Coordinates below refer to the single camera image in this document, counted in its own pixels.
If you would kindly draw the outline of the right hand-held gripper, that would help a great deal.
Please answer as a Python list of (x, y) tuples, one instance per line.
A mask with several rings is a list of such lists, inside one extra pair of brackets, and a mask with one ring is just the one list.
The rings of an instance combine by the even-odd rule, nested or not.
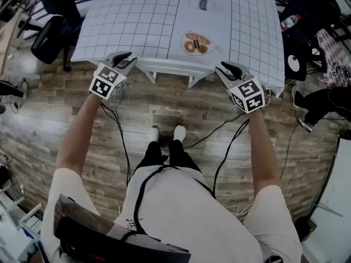
[(263, 88), (246, 66), (236, 62), (222, 61), (221, 65), (229, 72), (216, 67), (215, 72), (228, 89), (233, 103), (245, 113), (251, 113), (265, 105)]

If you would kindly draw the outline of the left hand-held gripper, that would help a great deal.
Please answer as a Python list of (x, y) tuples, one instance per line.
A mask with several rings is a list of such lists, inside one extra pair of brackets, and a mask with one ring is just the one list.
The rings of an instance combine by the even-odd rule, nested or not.
[(125, 51), (110, 53), (94, 71), (89, 91), (105, 100), (117, 93), (138, 61), (138, 58), (128, 60), (131, 55)]

